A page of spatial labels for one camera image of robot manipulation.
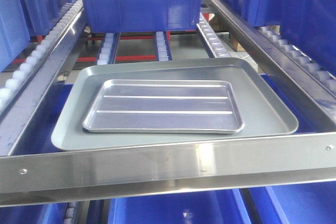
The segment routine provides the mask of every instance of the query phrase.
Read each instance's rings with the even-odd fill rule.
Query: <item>metal tray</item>
[[[230,134],[244,124],[226,81],[108,80],[83,127],[94,133]]]
[[[236,134],[88,132],[83,129],[82,122],[102,83],[111,79],[228,81],[235,92],[245,126]],[[295,116],[246,61],[238,58],[173,60],[83,69],[71,90],[51,140],[56,147],[71,151],[283,135],[294,132],[297,127]]]

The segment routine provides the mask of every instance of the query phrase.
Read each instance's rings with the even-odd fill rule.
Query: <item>small aluminum tray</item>
[[[108,80],[83,127],[113,133],[224,133],[243,127],[229,82]]]

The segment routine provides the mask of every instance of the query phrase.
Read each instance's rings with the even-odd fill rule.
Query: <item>metal shelf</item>
[[[84,43],[80,10],[0,123],[0,206],[335,180],[334,95],[219,0],[207,3],[320,133],[5,156],[29,144],[75,63]],[[197,155],[201,149],[207,154]]]

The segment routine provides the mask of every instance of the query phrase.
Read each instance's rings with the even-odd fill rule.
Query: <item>plastic roller track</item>
[[[158,61],[172,60],[167,33],[163,31],[157,31],[154,34],[154,40],[156,59]]]
[[[315,77],[328,90],[336,94],[336,79],[322,67],[313,62],[308,56],[302,54],[301,51],[295,49],[287,40],[275,33],[270,27],[260,27],[260,32],[267,37],[284,53],[286,53],[294,62],[302,67],[306,72]]]
[[[75,224],[78,213],[78,202],[69,202],[65,212],[63,224]]]
[[[208,44],[211,49],[209,54],[212,58],[225,58],[231,57],[231,55],[226,51],[221,40],[218,38],[216,33],[213,31],[211,26],[208,24],[204,16],[201,14],[200,21],[197,25],[198,32],[204,38],[203,42]]]
[[[5,86],[0,89],[0,112],[6,108],[13,97],[23,87],[24,83],[42,65],[46,57],[53,50],[58,39],[67,29],[70,29],[68,25],[76,18],[76,14],[82,7],[82,0],[77,0],[57,25],[49,32],[45,39],[27,57],[25,62],[13,72],[12,78],[8,79]]]
[[[97,59],[97,65],[106,65],[109,63],[113,51],[114,34],[106,34],[100,53]]]

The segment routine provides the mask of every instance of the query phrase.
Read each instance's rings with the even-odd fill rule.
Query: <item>tray rim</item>
[[[110,83],[110,82],[117,82],[117,85],[119,84],[118,82],[130,82],[130,86],[137,86],[137,84],[133,84],[132,82],[148,82],[148,83],[158,83],[161,84],[162,82],[166,82],[166,83],[176,83],[176,84],[172,84],[173,86],[177,86],[180,85],[178,83],[184,83],[184,82],[191,82],[191,83],[195,83],[193,86],[206,86],[206,85],[212,85],[212,86],[221,86],[221,87],[229,87],[229,89],[227,89],[228,95],[231,97],[230,104],[232,105],[232,108],[238,112],[235,113],[235,121],[238,125],[238,127],[234,130],[214,130],[214,129],[119,129],[119,128],[114,128],[112,129],[100,129],[100,130],[96,130],[96,129],[92,129],[91,127],[88,126],[88,117],[89,115],[92,113],[92,110],[94,110],[94,108],[97,108],[97,106],[99,105],[100,99],[98,99],[99,94],[101,94],[104,89],[105,89],[105,85],[106,83]],[[241,113],[239,111],[239,108],[237,106],[236,103],[236,98],[235,98],[235,94],[232,88],[232,85],[230,82],[228,81],[223,81],[223,80],[140,80],[140,79],[110,79],[110,80],[106,80],[104,81],[104,83],[101,85],[99,91],[96,94],[96,97],[93,99],[93,101],[91,102],[91,106],[88,110],[88,112],[86,113],[86,116],[84,118],[84,120],[82,121],[82,127],[84,129],[86,129],[87,131],[91,132],[91,133],[200,133],[200,134],[206,134],[206,133],[211,133],[211,134],[234,134],[234,133],[238,133],[239,131],[241,131],[245,126],[245,122],[241,116]]]

